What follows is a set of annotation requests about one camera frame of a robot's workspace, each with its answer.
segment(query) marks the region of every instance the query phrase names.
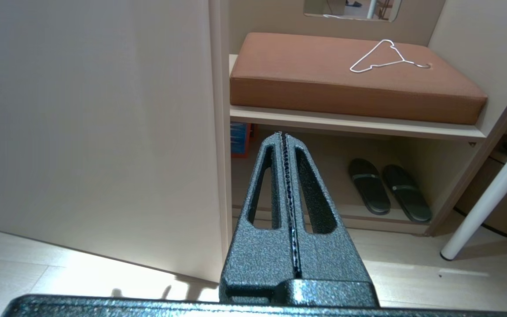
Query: white cabinet door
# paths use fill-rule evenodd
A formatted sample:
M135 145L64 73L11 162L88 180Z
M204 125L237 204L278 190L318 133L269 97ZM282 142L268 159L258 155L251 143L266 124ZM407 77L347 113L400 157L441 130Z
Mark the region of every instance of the white cabinet door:
M208 5L0 0L0 231L219 278Z

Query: brown cushion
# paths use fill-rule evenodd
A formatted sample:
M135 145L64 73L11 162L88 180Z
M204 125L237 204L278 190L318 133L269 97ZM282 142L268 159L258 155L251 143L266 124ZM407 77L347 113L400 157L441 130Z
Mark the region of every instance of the brown cushion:
M429 48L396 44L423 69L400 63L355 74L349 68L376 41L250 33L231 73L241 106L475 124L486 94ZM383 43L356 70L399 60Z

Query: floor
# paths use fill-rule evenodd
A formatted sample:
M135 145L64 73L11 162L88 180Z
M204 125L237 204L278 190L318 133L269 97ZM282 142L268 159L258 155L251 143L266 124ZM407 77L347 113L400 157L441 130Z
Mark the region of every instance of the floor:
M437 237L349 229L382 307L507 311L507 238L480 229L452 262ZM26 293L217 301L217 284L0 233L0 314Z
M350 0L349 4L354 4L354 2L354 0ZM371 5L371 0L357 0L357 2L361 4L360 7L345 6L344 16L356 16L363 18L367 17L369 6Z

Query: wire hanger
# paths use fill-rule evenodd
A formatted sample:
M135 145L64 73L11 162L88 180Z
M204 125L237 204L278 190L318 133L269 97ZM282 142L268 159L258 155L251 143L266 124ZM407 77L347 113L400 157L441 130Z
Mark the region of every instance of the wire hanger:
M378 46L380 46L380 44L382 44L383 42L389 42L390 43L390 48L392 48L397 54L398 56L400 56L400 60L397 60L396 62L390 62L390 63L386 63L386 64L372 64L371 66L365 68L364 70L354 70L354 67L357 66L362 60L364 60L367 56L369 56L372 52L374 52L374 50L376 50L376 48L378 48ZM410 60L406 60L402 54L400 54L400 52L398 51L398 48L396 48L396 46L394 46L394 42L392 42L391 40L382 40L380 41L378 44L375 45L375 47L370 50L367 54L365 54L365 56L363 56L362 58L360 58L360 60L358 60L355 64L353 64L349 70L354 72L354 73L363 73L363 72L366 72L368 70L372 70L373 68L375 67L384 67L384 66L389 66L389 65L394 65L394 64L398 64L398 63L409 63L409 64L412 64L414 66L418 66L420 68L431 68L431 65L429 64L426 64L426 65L420 65L420 64L416 64L415 62L412 62Z

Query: black textured tool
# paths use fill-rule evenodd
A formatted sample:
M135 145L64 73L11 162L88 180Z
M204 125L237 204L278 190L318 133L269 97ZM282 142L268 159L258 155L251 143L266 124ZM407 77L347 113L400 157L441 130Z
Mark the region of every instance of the black textured tool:
M368 160L355 158L349 163L348 173L367 210L376 215L388 214L390 200L378 175L378 169Z
M253 221L267 168L273 228L258 229ZM301 189L313 233L304 227ZM378 307L371 279L308 149L290 135L277 133L261 144L219 291L224 303ZM302 295L308 291L320 296Z
M507 317L507 312L433 309L368 309L322 306L238 305L156 299L111 299L67 295L23 295L4 317Z

